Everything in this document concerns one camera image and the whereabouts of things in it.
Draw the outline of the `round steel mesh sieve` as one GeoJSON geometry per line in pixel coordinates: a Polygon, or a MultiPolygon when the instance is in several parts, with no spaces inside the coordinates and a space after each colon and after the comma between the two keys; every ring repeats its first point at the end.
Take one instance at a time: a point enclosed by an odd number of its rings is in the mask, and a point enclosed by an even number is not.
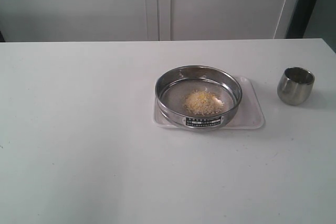
{"type": "Polygon", "coordinates": [[[238,81],[208,66],[182,66],[162,74],[154,88],[156,107],[172,125],[203,131],[227,125],[243,92],[238,81]]]}

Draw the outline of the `dark vertical post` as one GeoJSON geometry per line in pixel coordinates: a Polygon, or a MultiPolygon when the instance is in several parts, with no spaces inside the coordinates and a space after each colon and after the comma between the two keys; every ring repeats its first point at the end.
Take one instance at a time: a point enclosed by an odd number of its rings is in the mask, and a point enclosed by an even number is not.
{"type": "Polygon", "coordinates": [[[286,32],[286,39],[303,38],[316,1],[317,0],[297,0],[286,32]]]}

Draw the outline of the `stainless steel cup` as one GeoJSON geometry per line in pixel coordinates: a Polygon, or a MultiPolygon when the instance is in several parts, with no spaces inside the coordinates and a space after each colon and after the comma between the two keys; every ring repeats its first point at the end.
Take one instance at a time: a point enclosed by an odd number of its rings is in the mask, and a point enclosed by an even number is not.
{"type": "Polygon", "coordinates": [[[288,105],[300,105],[310,96],[315,77],[312,72],[301,67],[284,70],[277,86],[279,99],[288,105]]]}

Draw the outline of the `yellow and white grain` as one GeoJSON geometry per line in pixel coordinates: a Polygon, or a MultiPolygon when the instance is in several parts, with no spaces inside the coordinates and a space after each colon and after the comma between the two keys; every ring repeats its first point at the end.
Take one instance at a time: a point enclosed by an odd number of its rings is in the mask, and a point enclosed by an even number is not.
{"type": "Polygon", "coordinates": [[[209,91],[193,91],[186,96],[184,107],[193,115],[212,115],[220,113],[224,103],[209,91]]]}

